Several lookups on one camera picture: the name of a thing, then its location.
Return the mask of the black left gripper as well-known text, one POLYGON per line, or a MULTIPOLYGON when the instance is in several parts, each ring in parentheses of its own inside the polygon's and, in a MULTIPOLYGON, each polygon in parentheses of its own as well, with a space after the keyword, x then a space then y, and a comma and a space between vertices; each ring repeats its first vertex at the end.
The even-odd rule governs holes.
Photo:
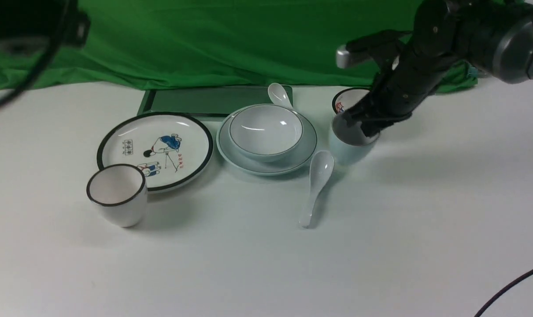
POLYGON ((77 0, 0 0, 0 45, 44 45, 63 33, 62 44, 85 45, 91 20, 77 0))

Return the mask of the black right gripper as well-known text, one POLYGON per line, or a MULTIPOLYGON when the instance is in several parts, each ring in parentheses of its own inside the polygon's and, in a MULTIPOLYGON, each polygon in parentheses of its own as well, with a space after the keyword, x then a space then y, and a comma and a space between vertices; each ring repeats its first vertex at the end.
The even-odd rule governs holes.
POLYGON ((370 92, 333 119, 333 134, 349 146, 367 146, 380 134, 363 128, 387 128, 407 120, 463 59, 455 52, 466 0, 425 0, 416 10, 412 31, 385 29, 345 44, 366 49, 379 67, 370 92))

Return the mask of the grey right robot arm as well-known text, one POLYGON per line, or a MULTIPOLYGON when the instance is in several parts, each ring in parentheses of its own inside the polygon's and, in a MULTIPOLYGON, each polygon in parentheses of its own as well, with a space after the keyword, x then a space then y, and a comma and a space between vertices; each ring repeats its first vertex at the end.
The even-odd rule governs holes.
POLYGON ((533 80, 533 5, 425 0, 412 30, 382 30, 336 52, 341 69, 369 59, 379 67, 369 92, 333 121, 336 136, 355 146, 409 119, 458 62, 507 84, 533 80))

